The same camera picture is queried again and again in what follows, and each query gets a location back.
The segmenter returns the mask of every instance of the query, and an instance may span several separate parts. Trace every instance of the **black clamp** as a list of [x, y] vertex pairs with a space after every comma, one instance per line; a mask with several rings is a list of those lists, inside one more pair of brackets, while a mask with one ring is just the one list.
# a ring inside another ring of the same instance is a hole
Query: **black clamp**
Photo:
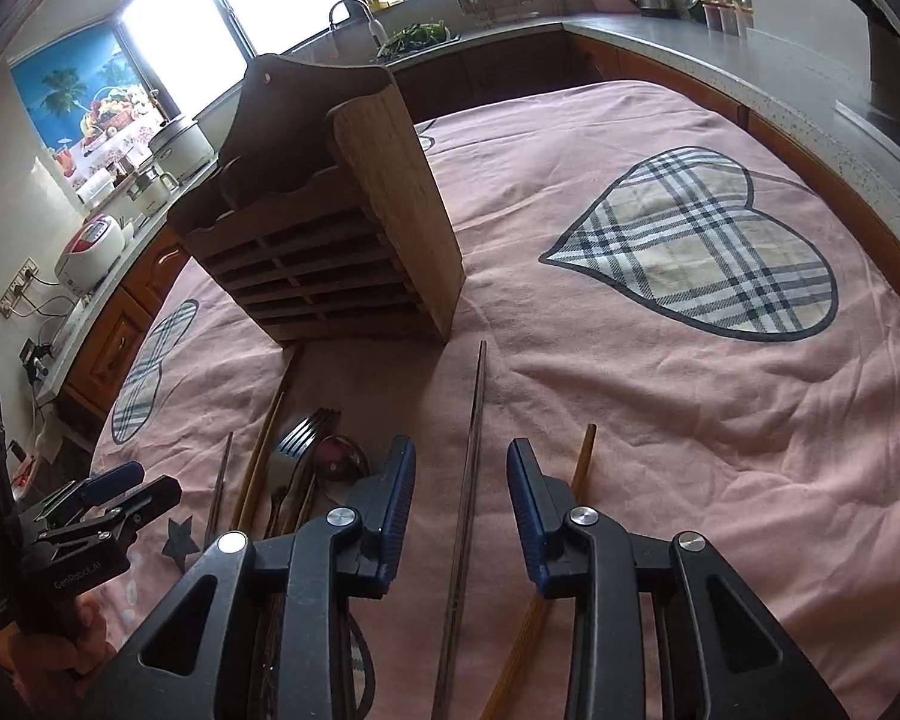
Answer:
[[127, 570], [137, 531], [180, 502], [178, 481], [161, 476], [83, 521], [143, 479], [140, 464], [127, 463], [69, 483], [18, 514], [0, 412], [0, 630], [16, 621], [23, 632], [80, 633], [74, 598]]
[[125, 642], [79, 716], [247, 716], [261, 614], [280, 593], [275, 718], [352, 720], [348, 599], [382, 598], [394, 580], [415, 468], [413, 442], [396, 437], [382, 473], [360, 480], [346, 507], [291, 536], [224, 533]]
[[530, 580], [575, 598], [567, 720], [643, 720], [638, 594], [653, 596], [664, 720], [847, 720], [810, 661], [699, 533], [628, 533], [544, 476], [530, 442], [506, 453]]

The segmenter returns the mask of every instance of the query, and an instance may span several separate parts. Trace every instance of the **chopstick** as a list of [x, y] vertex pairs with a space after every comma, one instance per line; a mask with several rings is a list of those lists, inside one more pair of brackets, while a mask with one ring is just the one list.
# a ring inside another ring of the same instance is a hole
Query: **chopstick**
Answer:
[[244, 473], [244, 480], [240, 484], [240, 494], [237, 496], [237, 506], [233, 509], [233, 517], [230, 521], [230, 529], [234, 531], [250, 531], [253, 525], [253, 517], [257, 512], [259, 504], [260, 490], [266, 482], [266, 460], [269, 459], [269, 446], [271, 445], [272, 434], [276, 425], [276, 415], [280, 412], [283, 405], [284, 396], [293, 383], [293, 374], [300, 365], [303, 357], [305, 345], [298, 343], [293, 348], [293, 354], [290, 356], [290, 362], [287, 362], [287, 369], [283, 372], [283, 378], [274, 393], [274, 399], [266, 411], [264, 423], [260, 427], [260, 435], [257, 437], [256, 445], [250, 454], [250, 464]]
[[223, 477], [226, 476], [226, 464], [230, 459], [230, 446], [233, 443], [233, 431], [226, 437], [226, 447], [223, 447], [223, 459], [220, 461], [220, 470], [217, 471], [217, 481], [213, 485], [213, 501], [210, 504], [210, 512], [207, 514], [207, 528], [203, 533], [203, 549], [210, 546], [217, 532], [217, 522], [220, 519], [220, 502], [223, 499]]
[[[597, 426], [587, 425], [586, 435], [583, 436], [583, 446], [580, 448], [580, 456], [577, 458], [577, 467], [574, 469], [573, 481], [570, 483], [573, 497], [581, 503], [584, 498], [583, 493], [586, 492], [586, 478], [590, 471], [590, 459], [593, 456], [593, 442], [596, 436]], [[480, 720], [502, 720], [506, 716], [516, 680], [523, 671], [528, 658], [536, 649], [540, 632], [543, 631], [544, 623], [547, 621], [547, 615], [552, 606], [553, 603], [543, 600], [536, 593], [533, 594], [533, 598], [530, 598], [530, 603], [523, 615], [523, 622], [520, 624], [520, 632], [516, 635], [516, 641], [511, 647], [509, 656], [506, 657], [506, 663], [500, 671], [496, 685], [493, 685], [493, 691], [490, 693], [490, 698], [487, 699]]]
[[460, 486], [460, 507], [457, 510], [457, 534], [454, 538], [453, 563], [450, 566], [450, 589], [443, 617], [443, 637], [440, 642], [440, 661], [431, 720], [446, 720], [453, 692], [454, 665], [460, 642], [463, 619], [463, 598], [466, 595], [466, 574], [470, 562], [470, 543], [473, 532], [473, 506], [477, 495], [477, 464], [480, 461], [480, 433], [484, 416], [484, 391], [487, 379], [487, 342], [480, 341], [477, 357], [477, 378], [473, 386], [473, 407], [470, 411], [470, 432], [466, 440], [463, 461], [463, 480]]

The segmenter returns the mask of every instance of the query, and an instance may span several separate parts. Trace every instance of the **wooden rack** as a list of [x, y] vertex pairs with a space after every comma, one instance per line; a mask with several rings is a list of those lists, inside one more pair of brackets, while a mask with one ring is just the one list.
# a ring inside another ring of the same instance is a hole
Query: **wooden rack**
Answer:
[[257, 57], [220, 164], [168, 223], [274, 341], [446, 341], [460, 248], [389, 70]]

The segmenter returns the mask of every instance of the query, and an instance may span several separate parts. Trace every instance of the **green vegetables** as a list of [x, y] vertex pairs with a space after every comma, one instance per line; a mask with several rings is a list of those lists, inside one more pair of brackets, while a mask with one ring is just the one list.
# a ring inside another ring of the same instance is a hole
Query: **green vegetables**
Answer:
[[399, 56], [408, 55], [408, 53], [419, 52], [423, 49], [429, 49], [431, 46], [446, 43], [449, 36], [449, 32], [443, 25], [443, 22], [412, 23], [410, 26], [405, 26], [399, 32], [394, 33], [380, 47], [377, 56], [381, 59], [396, 59]]

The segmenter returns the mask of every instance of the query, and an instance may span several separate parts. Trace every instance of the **countertop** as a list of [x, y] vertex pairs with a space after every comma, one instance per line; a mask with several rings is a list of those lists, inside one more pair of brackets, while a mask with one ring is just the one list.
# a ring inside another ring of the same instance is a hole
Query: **countertop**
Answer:
[[[566, 31], [654, 59], [738, 100], [815, 154], [873, 208], [900, 240], [900, 149], [880, 141], [838, 113], [838, 103], [866, 108], [860, 88], [839, 77], [834, 66], [812, 52], [794, 57], [779, 45], [711, 32], [687, 20], [639, 15], [584, 14], [508, 23], [464, 34], [460, 39], [388, 63], [399, 71], [437, 56], [536, 33]], [[187, 182], [173, 199], [203, 180], [215, 163]], [[43, 405], [60, 392], [67, 371], [120, 280], [154, 240], [170, 201], [130, 243], [86, 306], [82, 323], [68, 338], [37, 391]]]
[[175, 201], [183, 196], [185, 191], [197, 186], [197, 184], [210, 175], [216, 167], [216, 159], [212, 160], [204, 167], [201, 167], [200, 170], [198, 170], [189, 180], [185, 181], [179, 189], [173, 191], [168, 202], [166, 202], [154, 215], [148, 218], [139, 229], [134, 230], [133, 240], [124, 247], [120, 259], [113, 264], [113, 267], [108, 274], [106, 274], [106, 278], [103, 279], [96, 290], [94, 290], [93, 295], [90, 295], [89, 299], [84, 298], [83, 314], [79, 318], [79, 323], [74, 327], [69, 338], [66, 338], [66, 341], [64, 341], [63, 345], [60, 347], [60, 351], [56, 353], [55, 358], [50, 361], [47, 378], [40, 383], [40, 386], [36, 391], [36, 405], [43, 406], [60, 394], [60, 389], [63, 389], [63, 382], [67, 378], [67, 373], [70, 372], [71, 365], [73, 365], [74, 360], [77, 359], [79, 348], [83, 346], [83, 342], [86, 341], [87, 336], [90, 335], [90, 329], [93, 327], [93, 323], [96, 322], [97, 317], [100, 316], [103, 306], [106, 306], [106, 301], [112, 298], [113, 293], [115, 293], [117, 287], [120, 286], [120, 282], [124, 279], [124, 276], [130, 272], [133, 264], [137, 261], [137, 257], [143, 253], [149, 243], [154, 240], [160, 230], [163, 229], [163, 225], [167, 221], [167, 212], [170, 210], [170, 207], [173, 206]]

